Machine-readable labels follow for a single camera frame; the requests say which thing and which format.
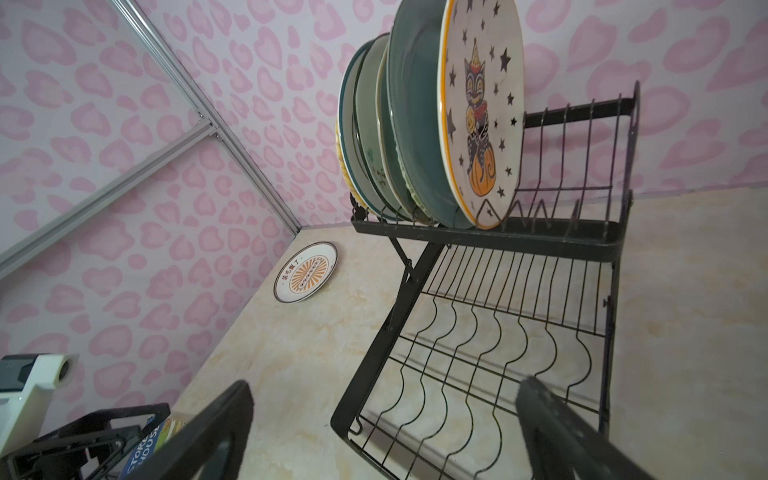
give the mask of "pink leopard print wallpaper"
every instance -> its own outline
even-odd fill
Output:
[[[768,181],[765,2],[516,3],[528,111],[631,94],[641,81],[636,193]],[[347,221],[348,193],[333,151],[341,77],[359,45],[391,28],[399,1],[141,4],[302,224]],[[600,123],[593,149],[610,143]],[[545,135],[543,148],[554,153],[556,140]],[[583,157],[584,147],[568,154]],[[557,184],[559,170],[546,174],[545,183]],[[590,175],[604,181],[605,172],[596,167]]]
[[[293,239],[214,139],[0,280],[0,356],[79,353],[44,429],[174,403]]]
[[[2,2],[0,48],[0,251],[189,129],[104,0]]]

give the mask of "black dish rack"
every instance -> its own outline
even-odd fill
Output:
[[[632,98],[526,114],[508,209],[479,209],[493,230],[370,220],[352,199],[355,229],[389,237],[405,269],[331,426],[382,473],[530,478],[528,376],[607,437],[639,117],[637,82]],[[399,238],[428,242],[415,265]]]

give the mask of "beige marble surface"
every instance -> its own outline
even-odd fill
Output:
[[[658,478],[768,471],[767,207],[768,189],[634,205],[611,441]],[[379,477],[329,421],[392,306],[402,266],[387,239],[351,227],[304,230],[284,259],[320,240],[339,249],[329,282],[285,305],[273,298],[273,271],[174,407],[194,414],[234,380],[249,382],[254,420],[241,478]],[[423,244],[404,247],[416,258]]]

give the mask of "metal beam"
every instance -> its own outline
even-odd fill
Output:
[[[67,233],[82,225],[86,220],[102,211],[112,202],[136,187],[144,179],[170,163],[174,158],[195,146],[199,141],[217,129],[207,121],[201,121],[192,130],[166,146],[139,165],[116,178],[106,186],[91,194],[88,198],[72,207],[66,214],[47,223],[32,235],[18,242],[0,254],[0,279],[24,265],[34,256],[45,250]]]
[[[197,109],[200,116],[210,119],[210,122],[217,128],[218,136],[230,151],[243,171],[250,178],[256,188],[264,196],[267,203],[275,209],[277,214],[294,233],[301,230],[299,221],[293,216],[293,212],[285,204],[280,195],[275,191],[272,184],[267,180],[262,171],[253,163],[250,155],[237,139],[227,123],[219,115],[219,112],[210,103],[200,87],[197,86],[194,79],[181,64],[176,55],[171,51],[160,33],[155,29],[149,18],[144,14],[135,0],[110,0],[112,5],[118,10],[128,24],[134,29],[136,35],[147,50],[154,57],[157,63],[165,70],[165,73],[171,81],[179,88],[179,91],[186,97],[190,104]]]

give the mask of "orange sunburst pattern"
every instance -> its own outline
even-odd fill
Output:
[[[304,293],[323,278],[328,271],[328,259],[324,255],[312,257],[299,265],[290,279],[290,289],[294,293]]]

